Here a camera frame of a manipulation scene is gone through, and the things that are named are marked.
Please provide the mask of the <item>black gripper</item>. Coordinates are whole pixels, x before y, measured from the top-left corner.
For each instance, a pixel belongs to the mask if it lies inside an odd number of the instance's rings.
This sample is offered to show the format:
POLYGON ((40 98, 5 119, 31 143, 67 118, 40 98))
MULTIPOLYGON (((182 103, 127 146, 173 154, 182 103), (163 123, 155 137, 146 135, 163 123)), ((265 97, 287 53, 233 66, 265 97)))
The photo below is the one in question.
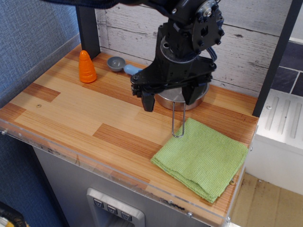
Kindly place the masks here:
POLYGON ((142 93, 142 105, 147 112, 154 109, 155 94, 178 87, 182 87, 185 103, 191 105, 203 96, 215 70, 214 61, 206 57, 197 56, 183 63, 157 57, 150 66, 131 76, 132 92, 142 93))

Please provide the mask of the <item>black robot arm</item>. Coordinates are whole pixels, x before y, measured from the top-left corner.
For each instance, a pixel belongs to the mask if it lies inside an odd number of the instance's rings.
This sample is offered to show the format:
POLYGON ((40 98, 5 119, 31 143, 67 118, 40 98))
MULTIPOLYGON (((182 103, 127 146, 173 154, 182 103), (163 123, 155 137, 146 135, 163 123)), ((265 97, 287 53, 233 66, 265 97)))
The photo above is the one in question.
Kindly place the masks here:
POLYGON ((152 112, 155 95, 181 88, 187 105, 201 95, 216 69, 214 45, 224 35, 224 19, 216 0, 125 0, 129 6, 146 5, 168 18, 159 26, 155 58, 131 77, 132 93, 152 112))

